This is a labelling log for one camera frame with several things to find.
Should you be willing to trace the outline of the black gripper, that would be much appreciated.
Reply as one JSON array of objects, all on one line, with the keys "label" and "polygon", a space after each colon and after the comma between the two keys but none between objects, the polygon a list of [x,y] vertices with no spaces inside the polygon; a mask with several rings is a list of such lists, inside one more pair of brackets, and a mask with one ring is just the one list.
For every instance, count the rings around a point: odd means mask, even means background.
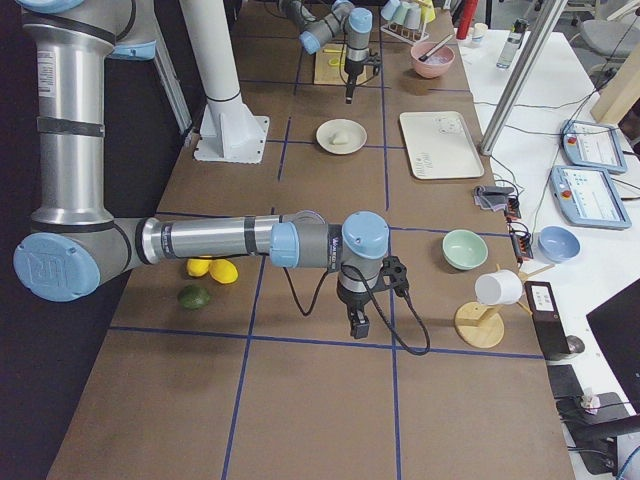
[{"label": "black gripper", "polygon": [[371,296],[366,287],[372,292],[380,291],[383,288],[382,277],[377,275],[363,282],[345,273],[338,275],[337,295],[347,307],[350,335],[356,340],[367,338],[369,335],[370,322],[364,309]]},{"label": "black gripper", "polygon": [[346,58],[344,71],[347,75],[345,83],[345,103],[351,104],[356,88],[358,77],[364,71],[364,50],[348,47],[346,49]]}]

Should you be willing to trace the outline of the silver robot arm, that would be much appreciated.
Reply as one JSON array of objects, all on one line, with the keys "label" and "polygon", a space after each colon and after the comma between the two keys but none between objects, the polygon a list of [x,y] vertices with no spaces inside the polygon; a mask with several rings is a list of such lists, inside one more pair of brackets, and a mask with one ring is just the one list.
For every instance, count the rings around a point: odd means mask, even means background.
[{"label": "silver robot arm", "polygon": [[[338,105],[339,89],[312,86],[312,62],[292,28],[275,18],[273,7],[229,1],[225,12],[234,31],[242,85],[253,106],[274,114],[274,138],[283,136],[288,114]],[[28,292],[11,265],[11,253],[28,232],[30,213],[40,200],[36,47],[12,1],[1,5],[1,30],[1,339],[7,344],[87,340],[106,326],[122,280],[85,300],[56,304]],[[158,206],[184,210],[176,188],[168,185],[180,139],[154,66],[110,60],[105,78],[107,208],[124,217],[148,216]]]},{"label": "silver robot arm", "polygon": [[369,46],[373,13],[367,8],[356,7],[351,1],[335,1],[329,13],[322,18],[312,14],[302,1],[278,1],[277,6],[298,27],[299,40],[308,54],[318,53],[339,35],[345,37],[345,102],[351,104],[358,77],[364,73],[365,67],[370,66],[374,76],[380,70],[380,56],[372,52]]}]

